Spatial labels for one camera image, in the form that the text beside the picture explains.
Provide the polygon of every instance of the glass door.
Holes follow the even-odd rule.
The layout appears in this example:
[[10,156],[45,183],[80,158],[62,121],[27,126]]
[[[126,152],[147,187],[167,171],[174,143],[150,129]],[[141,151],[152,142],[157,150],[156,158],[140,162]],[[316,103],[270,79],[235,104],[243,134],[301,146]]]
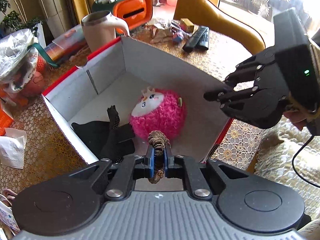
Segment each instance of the glass door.
[[286,9],[296,8],[308,35],[320,28],[317,0],[210,0],[226,14],[251,26],[263,37],[266,46],[274,45],[272,17]]

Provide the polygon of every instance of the pink plush toy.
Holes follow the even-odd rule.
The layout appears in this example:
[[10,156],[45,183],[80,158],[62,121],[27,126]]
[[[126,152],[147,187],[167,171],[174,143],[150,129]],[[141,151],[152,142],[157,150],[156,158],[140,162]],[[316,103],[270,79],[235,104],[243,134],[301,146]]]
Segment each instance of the pink plush toy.
[[186,118],[182,98],[171,90],[148,88],[142,94],[129,120],[134,133],[144,140],[155,130],[163,132],[168,139],[177,136]]

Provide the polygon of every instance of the brown rope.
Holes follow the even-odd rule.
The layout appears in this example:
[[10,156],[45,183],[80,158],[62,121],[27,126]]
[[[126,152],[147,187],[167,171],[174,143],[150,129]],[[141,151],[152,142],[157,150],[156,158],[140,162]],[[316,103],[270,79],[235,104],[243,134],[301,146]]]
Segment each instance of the brown rope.
[[155,149],[155,165],[153,178],[148,179],[150,183],[156,184],[164,176],[163,169],[163,150],[169,145],[169,139],[160,131],[152,131],[149,133],[148,142]]

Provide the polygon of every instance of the white tissue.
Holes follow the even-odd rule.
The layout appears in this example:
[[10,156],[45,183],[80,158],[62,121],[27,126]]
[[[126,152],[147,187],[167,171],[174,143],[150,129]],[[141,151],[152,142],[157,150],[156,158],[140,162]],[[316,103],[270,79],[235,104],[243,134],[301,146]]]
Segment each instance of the white tissue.
[[6,136],[0,136],[1,164],[23,169],[27,133],[13,128],[5,128],[5,132]]

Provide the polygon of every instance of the plant stem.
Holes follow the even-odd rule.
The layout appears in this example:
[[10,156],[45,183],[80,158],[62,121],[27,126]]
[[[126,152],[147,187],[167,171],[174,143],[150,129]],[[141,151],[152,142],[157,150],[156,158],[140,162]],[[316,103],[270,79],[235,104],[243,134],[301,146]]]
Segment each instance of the plant stem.
[[20,2],[20,4],[21,4],[21,8],[22,8],[22,11],[23,11],[24,19],[25,19],[25,21],[27,21],[28,19],[27,19],[26,13],[25,13],[25,11],[24,11],[23,4],[22,4],[21,0],[19,0],[19,2]]
[[22,15],[22,13],[21,13],[21,10],[20,10],[20,7],[19,7],[17,1],[16,1],[16,0],[13,0],[13,1],[14,1],[14,3],[16,4],[18,10],[19,10],[19,13],[20,13],[20,16],[21,16],[21,18],[22,18],[23,23],[26,23],[26,20],[24,19],[23,15]]

